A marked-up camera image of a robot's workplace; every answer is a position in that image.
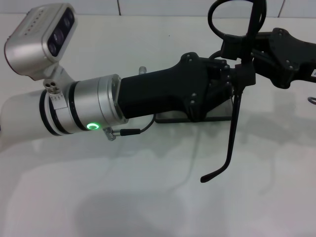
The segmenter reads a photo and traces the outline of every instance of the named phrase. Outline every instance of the robotic arm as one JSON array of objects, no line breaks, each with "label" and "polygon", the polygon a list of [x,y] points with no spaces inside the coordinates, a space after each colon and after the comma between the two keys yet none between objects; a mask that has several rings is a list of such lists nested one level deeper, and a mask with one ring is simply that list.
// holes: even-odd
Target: robotic arm
[{"label": "robotic arm", "polygon": [[[201,178],[203,183],[210,181],[230,164],[242,92],[255,85],[256,73],[283,89],[294,80],[316,82],[312,76],[316,44],[297,40],[279,28],[258,33],[266,18],[265,0],[249,0],[253,8],[245,36],[217,30],[212,23],[213,12],[227,1],[217,0],[208,13],[211,29],[223,39],[221,50],[209,58],[189,52],[166,70],[124,79],[110,75],[84,81],[72,80],[58,63],[77,25],[72,6],[33,8],[6,42],[4,52],[16,73],[44,79],[45,90],[5,102],[1,139],[16,142],[103,129],[114,140],[116,135],[139,134],[148,128],[112,130],[112,126],[127,123],[130,118],[182,111],[191,122],[200,122],[209,111],[234,97],[227,159],[219,170]],[[237,58],[241,64],[231,69],[225,59]]]}]

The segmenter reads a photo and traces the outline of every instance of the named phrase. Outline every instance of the white table surface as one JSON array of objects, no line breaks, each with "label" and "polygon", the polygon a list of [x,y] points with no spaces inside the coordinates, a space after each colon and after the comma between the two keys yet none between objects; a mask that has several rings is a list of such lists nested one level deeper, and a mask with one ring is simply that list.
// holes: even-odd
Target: white table surface
[{"label": "white table surface", "polygon": [[[0,15],[0,45],[24,15]],[[240,29],[244,20],[217,20]],[[316,19],[267,19],[316,42]],[[221,40],[205,17],[79,16],[61,65],[75,80],[136,75],[174,66],[194,51],[208,57]],[[42,89],[0,55],[0,105]],[[229,122],[154,124],[107,141],[102,131],[17,144],[0,153],[0,236],[4,237],[314,237],[316,84],[289,90],[268,79],[245,90],[232,163]],[[143,127],[151,117],[131,119]]]}]

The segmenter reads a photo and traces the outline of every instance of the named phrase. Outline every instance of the silver camera housing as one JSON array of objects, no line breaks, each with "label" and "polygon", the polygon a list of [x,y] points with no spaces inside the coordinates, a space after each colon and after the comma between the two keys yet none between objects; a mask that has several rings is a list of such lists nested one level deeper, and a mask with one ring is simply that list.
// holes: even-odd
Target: silver camera housing
[{"label": "silver camera housing", "polygon": [[[53,56],[48,48],[48,41],[65,12],[69,10],[74,17],[73,25],[58,55]],[[9,66],[17,74],[29,76],[33,80],[50,78],[77,24],[75,11],[68,3],[54,3],[31,9],[5,43],[4,54]]]}]

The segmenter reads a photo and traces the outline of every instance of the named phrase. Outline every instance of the black mounting base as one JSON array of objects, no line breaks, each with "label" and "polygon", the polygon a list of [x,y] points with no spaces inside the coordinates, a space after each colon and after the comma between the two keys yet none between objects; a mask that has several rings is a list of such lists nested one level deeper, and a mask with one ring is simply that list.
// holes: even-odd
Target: black mounting base
[{"label": "black mounting base", "polygon": [[[215,121],[231,121],[233,112],[232,100],[228,100],[216,107],[214,110],[208,112],[203,122],[215,122]],[[184,112],[170,111],[156,115],[156,123],[180,123],[190,122]]]}]

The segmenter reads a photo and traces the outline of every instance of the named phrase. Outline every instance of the white wall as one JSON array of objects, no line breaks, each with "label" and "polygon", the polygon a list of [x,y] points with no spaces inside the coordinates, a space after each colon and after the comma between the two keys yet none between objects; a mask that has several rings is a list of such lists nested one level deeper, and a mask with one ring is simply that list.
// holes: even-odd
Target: white wall
[{"label": "white wall", "polygon": [[285,0],[280,17],[316,17],[316,0]]},{"label": "white wall", "polygon": [[[0,13],[25,13],[32,7],[62,0],[0,0]],[[117,0],[67,0],[79,14],[118,15]],[[215,0],[119,0],[122,15],[206,16]],[[283,0],[268,0],[268,16],[277,17]],[[237,18],[250,15],[252,4],[228,2],[214,17]]]}]

